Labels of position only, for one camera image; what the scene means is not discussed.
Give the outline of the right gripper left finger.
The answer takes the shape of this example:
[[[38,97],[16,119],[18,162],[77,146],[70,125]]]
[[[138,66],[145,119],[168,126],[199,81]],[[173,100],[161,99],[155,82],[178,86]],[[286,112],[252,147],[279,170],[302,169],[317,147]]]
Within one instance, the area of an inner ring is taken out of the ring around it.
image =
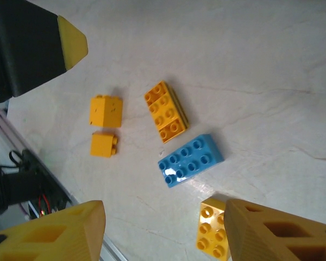
[[[105,232],[101,200],[0,231],[0,260],[99,260]]]

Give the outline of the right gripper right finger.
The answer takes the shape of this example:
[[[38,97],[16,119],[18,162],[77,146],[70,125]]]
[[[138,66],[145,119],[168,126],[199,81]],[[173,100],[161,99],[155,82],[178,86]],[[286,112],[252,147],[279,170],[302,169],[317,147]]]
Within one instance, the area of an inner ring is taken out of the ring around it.
[[[233,260],[326,260],[326,224],[230,199],[224,225]]]

